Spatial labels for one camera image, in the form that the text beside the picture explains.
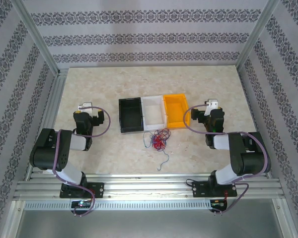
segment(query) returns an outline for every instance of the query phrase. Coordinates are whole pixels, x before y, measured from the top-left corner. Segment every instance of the purple cable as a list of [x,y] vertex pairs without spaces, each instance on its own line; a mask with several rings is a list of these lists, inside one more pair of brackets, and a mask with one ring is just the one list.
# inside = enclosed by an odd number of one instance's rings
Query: purple cable
[[[255,174],[255,175],[246,175],[246,176],[242,176],[240,178],[237,178],[237,179],[234,179],[232,180],[229,184],[234,184],[238,181],[241,181],[241,180],[244,180],[244,179],[249,179],[249,178],[254,178],[254,177],[257,177],[257,176],[260,176],[262,173],[265,172],[265,170],[267,169],[267,164],[268,164],[268,155],[267,155],[267,152],[264,148],[264,146],[262,145],[262,143],[260,143],[260,141],[253,135],[247,133],[247,132],[244,132],[244,131],[236,131],[236,132],[206,132],[206,131],[197,131],[197,130],[194,130],[192,129],[191,127],[189,127],[187,125],[187,123],[185,122],[185,116],[187,115],[187,113],[193,109],[193,108],[197,108],[197,107],[205,107],[207,106],[207,104],[202,104],[202,105],[196,105],[196,106],[193,106],[193,107],[190,107],[183,115],[183,122],[184,122],[184,125],[190,130],[190,131],[193,131],[195,133],[198,133],[198,134],[208,134],[208,135],[226,135],[226,134],[230,134],[230,133],[240,133],[240,134],[244,134],[244,135],[247,135],[249,136],[250,138],[252,138],[256,144],[261,148],[261,150],[263,151],[263,154],[264,154],[264,166],[262,168],[262,170]],[[249,188],[249,184],[248,183],[245,183],[245,182],[241,182],[239,183],[240,185],[246,185],[246,189],[245,191],[238,197],[238,199],[236,199],[225,211],[223,212],[217,212],[216,214],[223,214],[227,211],[229,211],[241,198],[242,196],[244,196],[244,194],[248,191],[248,188]]]
[[[89,108],[97,108],[97,109],[103,110],[103,111],[107,114],[107,116],[108,116],[108,120],[109,120],[108,126],[107,126],[106,130],[105,130],[103,133],[99,134],[99,135],[78,135],[78,136],[83,136],[83,137],[99,137],[99,136],[105,134],[105,133],[108,131],[108,129],[109,129],[109,127],[110,127],[110,116],[109,116],[109,114],[108,114],[104,109],[102,109],[102,108],[99,108],[99,107],[86,107],[85,109],[89,109]],[[68,185],[71,185],[71,186],[74,186],[74,187],[78,187],[78,188],[83,189],[83,190],[85,190],[85,191],[87,191],[87,192],[89,192],[89,193],[91,194],[91,196],[92,196],[92,200],[93,200],[92,205],[90,206],[90,208],[89,208],[85,213],[79,215],[79,217],[83,217],[83,216],[86,216],[88,213],[90,213],[90,212],[92,211],[92,209],[93,209],[93,207],[94,207],[94,205],[95,205],[95,195],[94,195],[94,193],[93,193],[91,190],[89,190],[88,188],[83,187],[83,186],[80,186],[80,185],[77,185],[77,184],[72,183],[72,182],[69,182],[69,181],[66,181],[66,180],[62,179],[60,176],[58,176],[58,174],[56,173],[56,164],[57,164],[57,162],[58,162],[59,147],[60,147],[60,136],[61,136],[61,130],[58,131],[58,135],[57,135],[56,148],[55,148],[55,156],[54,156],[54,164],[53,164],[53,168],[52,168],[52,173],[53,173],[53,174],[55,175],[55,177],[56,177],[58,180],[60,180],[61,182],[65,183],[65,184],[68,184]]]

